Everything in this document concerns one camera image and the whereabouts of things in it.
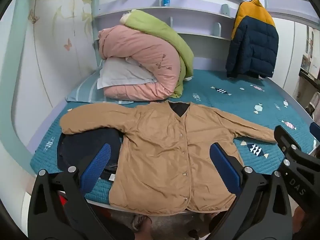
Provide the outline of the teal quilted bed cover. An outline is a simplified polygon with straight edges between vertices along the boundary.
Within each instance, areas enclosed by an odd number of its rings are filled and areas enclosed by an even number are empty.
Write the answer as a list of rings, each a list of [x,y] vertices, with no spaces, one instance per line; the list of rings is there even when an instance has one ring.
[[[296,110],[299,104],[290,101],[289,96],[271,80],[241,77],[233,81],[223,72],[195,70],[194,77],[184,83],[183,94],[178,100],[215,107],[270,129],[281,125],[307,154],[317,144],[309,132],[310,120],[304,119]],[[34,172],[41,169],[50,173],[59,171],[57,144],[61,134],[60,118],[69,109],[85,104],[65,101],[62,110],[51,113],[50,127],[39,132],[36,138],[40,142],[29,148],[35,152],[30,161]]]

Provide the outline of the white pillow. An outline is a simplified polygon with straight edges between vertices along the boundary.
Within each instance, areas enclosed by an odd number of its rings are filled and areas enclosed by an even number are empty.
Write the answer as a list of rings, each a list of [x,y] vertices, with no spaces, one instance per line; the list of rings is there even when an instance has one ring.
[[[103,66],[97,79],[97,89],[156,82],[157,79],[152,72],[148,71],[132,57],[109,57],[103,61]]]

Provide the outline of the lavender headboard shelf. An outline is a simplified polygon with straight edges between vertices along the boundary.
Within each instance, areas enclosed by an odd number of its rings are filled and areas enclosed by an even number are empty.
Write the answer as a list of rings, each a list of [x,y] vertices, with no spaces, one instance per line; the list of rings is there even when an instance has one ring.
[[[227,0],[116,0],[96,7],[97,29],[113,27],[133,9],[147,12],[174,29],[193,51],[194,68],[224,68],[237,5]]]

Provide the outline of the green folded blanket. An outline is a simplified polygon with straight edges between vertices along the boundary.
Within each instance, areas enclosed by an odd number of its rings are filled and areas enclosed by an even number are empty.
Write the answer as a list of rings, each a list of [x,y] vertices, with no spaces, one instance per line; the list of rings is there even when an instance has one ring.
[[[180,56],[180,75],[172,98],[180,98],[183,93],[183,80],[193,76],[194,54],[185,40],[165,22],[142,10],[131,10],[124,14],[120,23],[143,33],[161,38],[171,44]]]

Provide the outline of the striped light blue pillow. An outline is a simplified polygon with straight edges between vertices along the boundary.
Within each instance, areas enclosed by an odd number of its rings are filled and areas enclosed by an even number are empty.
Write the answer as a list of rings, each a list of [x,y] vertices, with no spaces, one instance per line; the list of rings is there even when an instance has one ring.
[[[133,101],[123,101],[107,98],[104,95],[103,89],[97,89],[97,81],[100,77],[100,71],[97,70],[92,75],[83,80],[77,87],[75,87],[67,96],[67,102],[81,102],[81,103],[97,103],[97,102],[111,102],[119,105],[129,105]]]

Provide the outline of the tan snap-button jacket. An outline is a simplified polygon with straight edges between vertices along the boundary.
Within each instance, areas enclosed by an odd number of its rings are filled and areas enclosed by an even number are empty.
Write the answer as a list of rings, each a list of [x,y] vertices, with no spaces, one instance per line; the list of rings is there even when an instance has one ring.
[[[218,143],[240,160],[235,138],[275,143],[267,127],[217,108],[169,101],[133,108],[106,102],[83,105],[66,113],[60,126],[66,135],[103,127],[122,132],[109,203],[152,216],[228,210],[235,196],[211,161],[210,146]]]

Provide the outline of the small blue box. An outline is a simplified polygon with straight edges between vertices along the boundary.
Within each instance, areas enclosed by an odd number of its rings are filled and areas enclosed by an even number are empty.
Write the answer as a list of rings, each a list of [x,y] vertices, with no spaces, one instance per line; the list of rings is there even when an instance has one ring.
[[[169,7],[170,6],[170,0],[162,0],[162,6],[163,7]]]

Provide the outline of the pink folded quilt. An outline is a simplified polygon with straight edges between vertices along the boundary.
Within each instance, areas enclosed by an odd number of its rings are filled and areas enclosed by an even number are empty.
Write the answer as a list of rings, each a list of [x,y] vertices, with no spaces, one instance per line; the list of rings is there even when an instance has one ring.
[[[104,88],[108,98],[130,101],[163,100],[173,95],[181,70],[180,56],[167,41],[116,25],[99,31],[99,54],[103,60],[111,57],[131,57],[150,71],[156,83],[121,85]]]

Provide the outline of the dark navy folded garment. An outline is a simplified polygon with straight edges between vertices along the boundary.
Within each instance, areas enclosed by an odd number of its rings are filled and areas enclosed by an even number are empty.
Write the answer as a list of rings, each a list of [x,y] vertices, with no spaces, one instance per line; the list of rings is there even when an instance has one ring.
[[[78,166],[89,155],[97,153],[105,144],[111,148],[111,156],[100,178],[109,180],[116,173],[119,152],[124,133],[114,128],[98,128],[77,134],[61,134],[57,145],[57,167],[61,171]]]

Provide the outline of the navy and yellow puffer jacket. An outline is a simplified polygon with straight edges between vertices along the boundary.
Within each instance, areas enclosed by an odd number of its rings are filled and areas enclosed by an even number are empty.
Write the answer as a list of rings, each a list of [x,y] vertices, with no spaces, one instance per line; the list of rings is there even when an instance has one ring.
[[[242,2],[237,10],[226,61],[227,77],[272,77],[279,35],[268,11],[259,0]]]

